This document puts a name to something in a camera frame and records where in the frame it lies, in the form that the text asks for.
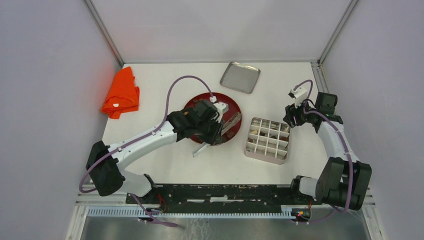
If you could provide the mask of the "silver serving tongs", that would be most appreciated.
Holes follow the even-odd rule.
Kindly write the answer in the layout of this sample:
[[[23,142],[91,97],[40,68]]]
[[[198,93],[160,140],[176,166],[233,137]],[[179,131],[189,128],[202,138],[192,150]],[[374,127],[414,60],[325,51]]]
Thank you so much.
[[[217,145],[223,144],[225,143],[227,140],[225,140],[225,134],[232,128],[234,127],[236,124],[238,124],[242,119],[242,114],[240,111],[236,112],[228,121],[226,121],[223,124],[223,128],[221,131],[221,136],[220,136],[220,141],[217,143]],[[210,144],[203,142],[200,147],[198,147],[197,149],[195,149],[192,152],[192,157],[196,158],[199,154],[201,154],[207,147],[209,147]]]

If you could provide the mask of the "red round plate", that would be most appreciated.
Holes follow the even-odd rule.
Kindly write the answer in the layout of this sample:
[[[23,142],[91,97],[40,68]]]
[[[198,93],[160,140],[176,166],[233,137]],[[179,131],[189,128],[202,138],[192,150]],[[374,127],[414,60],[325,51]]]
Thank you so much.
[[[216,100],[218,102],[224,102],[226,104],[228,104],[229,109],[228,111],[223,115],[223,120],[224,122],[227,122],[236,112],[241,112],[241,108],[239,107],[239,105],[229,96],[219,93],[219,92],[214,92],[213,95],[216,97]],[[202,100],[210,100],[210,93],[209,92],[204,92],[201,93],[199,95],[196,95],[195,97],[193,97],[192,99],[190,99],[186,104],[185,104],[185,108],[192,108],[195,106],[196,103],[202,101]],[[241,129],[241,125],[242,125],[242,115],[241,115],[241,121],[239,123],[237,123],[234,127],[232,127],[230,129],[230,131],[234,131],[235,135],[233,136],[233,138],[238,134],[238,132]]]

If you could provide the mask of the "pink tin box with dividers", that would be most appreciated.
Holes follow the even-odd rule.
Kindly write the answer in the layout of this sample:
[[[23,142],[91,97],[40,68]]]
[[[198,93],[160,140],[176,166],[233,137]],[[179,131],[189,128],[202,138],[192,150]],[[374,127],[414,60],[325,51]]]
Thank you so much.
[[[288,157],[291,127],[284,122],[267,120],[259,117],[252,118],[244,147],[244,155],[259,161],[282,165]]]

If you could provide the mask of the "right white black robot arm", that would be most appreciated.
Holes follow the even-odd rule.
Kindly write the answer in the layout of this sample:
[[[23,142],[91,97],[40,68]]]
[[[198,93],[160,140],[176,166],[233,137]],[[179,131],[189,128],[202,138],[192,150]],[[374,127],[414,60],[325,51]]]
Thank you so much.
[[[338,207],[339,212],[360,210],[372,168],[356,157],[346,140],[344,122],[335,114],[338,97],[319,92],[312,103],[304,89],[292,89],[289,96],[294,103],[285,107],[284,122],[291,128],[311,124],[328,157],[318,179],[301,175],[293,179],[288,191],[289,199],[295,204],[302,204],[310,196],[319,203]]]

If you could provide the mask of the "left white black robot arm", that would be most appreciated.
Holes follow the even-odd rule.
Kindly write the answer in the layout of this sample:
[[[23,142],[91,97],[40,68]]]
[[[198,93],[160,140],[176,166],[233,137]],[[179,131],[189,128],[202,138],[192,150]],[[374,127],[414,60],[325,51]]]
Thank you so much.
[[[197,136],[201,142],[221,142],[223,116],[228,111],[224,102],[202,100],[183,110],[168,114],[164,122],[122,142],[92,145],[86,170],[94,190],[102,197],[116,192],[134,194],[145,204],[157,198],[156,184],[148,174],[135,174],[126,168],[141,157],[183,139]]]

